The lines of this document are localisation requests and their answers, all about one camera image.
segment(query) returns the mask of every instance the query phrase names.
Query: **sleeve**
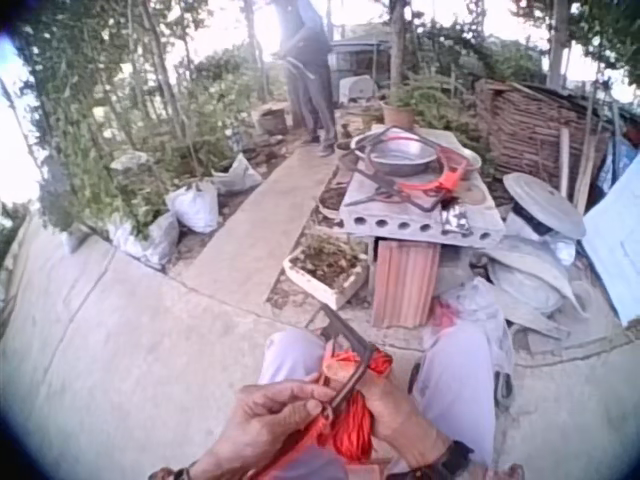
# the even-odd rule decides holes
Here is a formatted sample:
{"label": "sleeve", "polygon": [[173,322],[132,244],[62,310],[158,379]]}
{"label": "sleeve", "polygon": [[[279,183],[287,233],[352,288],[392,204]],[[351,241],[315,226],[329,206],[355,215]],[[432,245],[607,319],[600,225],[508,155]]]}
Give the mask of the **sleeve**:
{"label": "sleeve", "polygon": [[310,0],[298,0],[298,11],[306,27],[324,31],[322,17],[311,4]]}

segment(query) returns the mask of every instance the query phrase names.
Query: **orange cord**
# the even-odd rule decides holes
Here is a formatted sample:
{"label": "orange cord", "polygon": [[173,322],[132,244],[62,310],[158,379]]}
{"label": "orange cord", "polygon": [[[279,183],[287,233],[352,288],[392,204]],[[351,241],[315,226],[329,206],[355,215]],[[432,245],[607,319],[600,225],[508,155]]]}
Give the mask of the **orange cord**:
{"label": "orange cord", "polygon": [[[360,359],[354,352],[339,352],[333,361],[358,363]],[[369,370],[377,375],[388,375],[393,358],[382,350],[376,350],[369,362]],[[349,397],[342,412],[333,422],[329,440],[333,449],[349,463],[364,463],[373,452],[373,415],[367,408],[362,393],[355,391]]]}

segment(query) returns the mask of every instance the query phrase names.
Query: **white planter box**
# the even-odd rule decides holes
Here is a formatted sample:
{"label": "white planter box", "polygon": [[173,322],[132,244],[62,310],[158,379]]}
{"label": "white planter box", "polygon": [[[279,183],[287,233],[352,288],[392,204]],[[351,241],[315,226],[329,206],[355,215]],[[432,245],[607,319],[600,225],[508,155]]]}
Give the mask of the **white planter box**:
{"label": "white planter box", "polygon": [[307,272],[299,269],[291,262],[291,259],[298,255],[301,250],[302,249],[297,249],[285,258],[282,264],[284,271],[292,282],[306,290],[321,302],[326,303],[334,310],[338,310],[342,305],[344,305],[367,279],[367,257],[366,255],[360,255],[362,263],[353,270],[341,288],[334,290],[320,282],[318,279],[312,277]]}

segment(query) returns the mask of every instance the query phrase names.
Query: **sky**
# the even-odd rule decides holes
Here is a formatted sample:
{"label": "sky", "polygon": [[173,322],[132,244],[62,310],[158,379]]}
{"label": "sky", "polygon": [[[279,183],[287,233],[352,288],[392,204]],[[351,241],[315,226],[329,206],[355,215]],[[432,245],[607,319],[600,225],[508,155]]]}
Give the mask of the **sky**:
{"label": "sky", "polygon": [[[324,16],[326,0],[311,0],[318,12]],[[215,4],[216,13],[208,28],[193,35],[190,47],[196,61],[206,57],[215,50],[230,47],[242,42],[246,38],[246,30],[237,6],[220,10],[219,0],[210,0]],[[280,35],[278,19],[273,7],[264,5],[264,1],[256,1],[255,13],[256,35],[263,46],[267,59],[278,50]],[[450,24],[456,17],[466,16],[465,0],[413,0],[416,10],[425,12],[427,18],[435,18],[445,25]],[[535,29],[514,18],[509,11],[512,0],[486,0],[487,18],[485,31],[507,40],[524,41],[528,36],[533,44],[547,48],[547,32]],[[384,9],[381,5],[372,4],[371,0],[333,0],[333,23],[335,25],[357,25],[371,21],[378,21]],[[177,44],[167,56],[169,64],[177,63],[184,55],[181,44]],[[596,65],[584,58],[580,48],[573,48],[569,63],[568,77],[570,80],[593,80]],[[622,81],[621,72],[608,72],[614,80],[613,94],[623,102],[633,99],[633,88]],[[0,76],[12,91],[16,91],[20,79],[26,73],[10,42],[0,37]],[[2,152],[0,153],[0,198],[4,201],[24,201],[37,196],[38,172],[28,156],[26,146],[22,141],[13,114],[0,99],[0,135]]]}

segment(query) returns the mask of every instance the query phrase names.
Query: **shed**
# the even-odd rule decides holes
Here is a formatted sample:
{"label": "shed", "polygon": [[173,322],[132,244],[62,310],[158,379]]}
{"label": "shed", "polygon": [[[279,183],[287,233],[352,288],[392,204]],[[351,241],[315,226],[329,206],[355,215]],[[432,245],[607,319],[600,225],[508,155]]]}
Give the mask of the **shed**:
{"label": "shed", "polygon": [[389,82],[391,42],[385,35],[361,35],[337,40],[331,45],[329,66],[334,102],[339,100],[343,78],[369,75],[378,86]]}
{"label": "shed", "polygon": [[[574,191],[585,137],[587,102],[539,85],[476,83],[479,128],[488,140],[495,161],[494,174],[501,179],[511,172],[524,172],[560,185],[560,127],[569,129],[569,192]],[[594,108],[592,132],[598,124]],[[596,175],[613,128],[603,121],[596,141]]]}

